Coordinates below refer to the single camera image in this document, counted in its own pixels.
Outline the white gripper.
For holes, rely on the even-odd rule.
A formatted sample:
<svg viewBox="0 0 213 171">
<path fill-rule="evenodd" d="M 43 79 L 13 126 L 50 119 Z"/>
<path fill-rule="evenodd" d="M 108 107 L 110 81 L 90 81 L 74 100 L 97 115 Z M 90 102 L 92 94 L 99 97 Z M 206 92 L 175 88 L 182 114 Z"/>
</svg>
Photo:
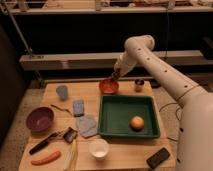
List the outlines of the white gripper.
<svg viewBox="0 0 213 171">
<path fill-rule="evenodd" d="M 130 57 L 127 53 L 121 54 L 114 65 L 114 70 L 120 77 L 130 72 L 137 64 L 137 61 Z"/>
</svg>

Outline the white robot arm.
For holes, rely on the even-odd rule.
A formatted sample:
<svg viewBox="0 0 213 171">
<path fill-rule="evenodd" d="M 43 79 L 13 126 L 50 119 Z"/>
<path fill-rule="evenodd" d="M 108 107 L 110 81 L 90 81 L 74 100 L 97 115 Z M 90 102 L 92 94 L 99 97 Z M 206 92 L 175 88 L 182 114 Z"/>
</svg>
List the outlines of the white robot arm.
<svg viewBox="0 0 213 171">
<path fill-rule="evenodd" d="M 114 69 L 122 77 L 142 65 L 182 107 L 176 171 L 213 171 L 213 93 L 157 57 L 154 46 L 151 35 L 128 38 Z"/>
</svg>

